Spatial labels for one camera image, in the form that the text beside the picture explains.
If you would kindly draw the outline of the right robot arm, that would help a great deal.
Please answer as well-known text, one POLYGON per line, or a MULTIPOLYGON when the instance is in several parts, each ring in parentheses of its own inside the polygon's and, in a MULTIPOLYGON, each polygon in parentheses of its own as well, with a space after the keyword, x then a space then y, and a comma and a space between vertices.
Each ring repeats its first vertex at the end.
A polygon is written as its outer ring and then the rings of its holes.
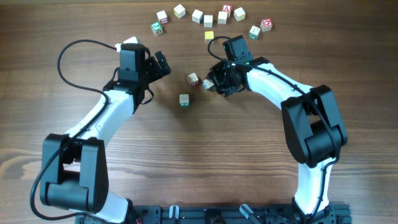
POLYGON ((329 215, 327 196, 331 168, 340 159, 348 135, 333 91, 289 78, 266 58, 254 58, 243 36, 222 37, 225 58, 210 68, 203 84, 228 97, 244 90, 267 98, 282 113, 285 141, 298 162, 294 211, 301 223, 329 215))

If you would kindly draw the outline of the white patterned wooden block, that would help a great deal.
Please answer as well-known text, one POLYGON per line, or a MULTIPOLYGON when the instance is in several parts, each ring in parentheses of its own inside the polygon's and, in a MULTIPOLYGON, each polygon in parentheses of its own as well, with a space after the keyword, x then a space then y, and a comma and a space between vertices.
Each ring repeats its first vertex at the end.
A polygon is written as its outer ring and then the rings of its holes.
POLYGON ((204 79, 204 80, 202 81, 202 85, 203 85, 203 87, 204 87, 206 90, 213 90, 213 89, 214 89, 214 86, 215 86, 215 84, 213 83, 213 81, 212 81, 212 80, 209 80, 209 79, 204 79))

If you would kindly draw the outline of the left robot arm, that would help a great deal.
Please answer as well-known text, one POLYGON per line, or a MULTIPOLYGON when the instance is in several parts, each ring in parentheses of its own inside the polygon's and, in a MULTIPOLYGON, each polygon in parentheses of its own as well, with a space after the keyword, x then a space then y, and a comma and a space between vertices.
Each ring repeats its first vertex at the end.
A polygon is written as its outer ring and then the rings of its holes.
POLYGON ((109 189, 106 146, 120 126, 139 105, 146 104, 150 83, 168 75, 171 69, 162 52, 154 55, 142 44, 121 44, 120 65, 99 91, 95 107, 65 134, 49 134, 42 146, 42 165, 30 193, 43 205, 69 210, 77 223, 141 223, 140 215, 128 198, 109 189))

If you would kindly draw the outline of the white block green side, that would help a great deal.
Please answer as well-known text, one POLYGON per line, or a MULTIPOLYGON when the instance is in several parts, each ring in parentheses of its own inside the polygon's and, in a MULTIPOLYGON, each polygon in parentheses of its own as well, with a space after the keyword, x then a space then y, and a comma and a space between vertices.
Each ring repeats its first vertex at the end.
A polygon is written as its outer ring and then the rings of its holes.
POLYGON ((181 94, 179 95, 179 103, 181 107, 190 106, 189 94, 181 94))

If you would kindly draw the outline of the wooden block red letter side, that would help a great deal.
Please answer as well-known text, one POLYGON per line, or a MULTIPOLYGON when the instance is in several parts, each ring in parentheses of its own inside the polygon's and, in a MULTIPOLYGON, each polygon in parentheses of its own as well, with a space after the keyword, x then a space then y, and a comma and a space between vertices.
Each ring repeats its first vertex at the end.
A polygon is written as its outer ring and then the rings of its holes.
POLYGON ((187 76, 187 81, 191 87, 198 86, 201 83, 201 81, 200 81, 199 77, 196 75, 196 73, 189 74, 187 76))

